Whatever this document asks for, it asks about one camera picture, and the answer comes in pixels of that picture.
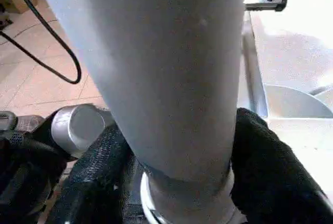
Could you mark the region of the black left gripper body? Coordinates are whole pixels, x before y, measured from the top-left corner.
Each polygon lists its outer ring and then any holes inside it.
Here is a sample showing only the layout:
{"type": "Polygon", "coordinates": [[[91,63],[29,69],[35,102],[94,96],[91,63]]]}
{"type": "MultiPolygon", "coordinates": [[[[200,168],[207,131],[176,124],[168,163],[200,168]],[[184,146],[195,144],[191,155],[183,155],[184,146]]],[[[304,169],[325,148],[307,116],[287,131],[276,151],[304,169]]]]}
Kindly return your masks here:
{"type": "Polygon", "coordinates": [[[283,11],[288,0],[245,0],[245,11],[283,11]]]}

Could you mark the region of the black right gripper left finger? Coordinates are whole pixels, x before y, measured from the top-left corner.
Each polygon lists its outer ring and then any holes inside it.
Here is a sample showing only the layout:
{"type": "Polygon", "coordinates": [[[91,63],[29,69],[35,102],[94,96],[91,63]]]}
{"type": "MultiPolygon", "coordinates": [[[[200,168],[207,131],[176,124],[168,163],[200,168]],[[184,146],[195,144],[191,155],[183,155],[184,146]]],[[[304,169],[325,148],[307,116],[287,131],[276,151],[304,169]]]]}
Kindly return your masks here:
{"type": "Polygon", "coordinates": [[[108,126],[72,167],[49,222],[123,223],[132,155],[118,126],[108,126]]]}

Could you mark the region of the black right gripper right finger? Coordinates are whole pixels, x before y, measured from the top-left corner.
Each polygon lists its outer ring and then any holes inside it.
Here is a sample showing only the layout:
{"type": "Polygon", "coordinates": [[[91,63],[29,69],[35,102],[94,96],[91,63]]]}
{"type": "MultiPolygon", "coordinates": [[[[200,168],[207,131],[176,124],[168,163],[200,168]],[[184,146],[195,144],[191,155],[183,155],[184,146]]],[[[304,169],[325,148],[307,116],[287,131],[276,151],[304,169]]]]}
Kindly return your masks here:
{"type": "Polygon", "coordinates": [[[248,223],[332,223],[332,204],[257,114],[237,109],[232,201],[248,223]]]}

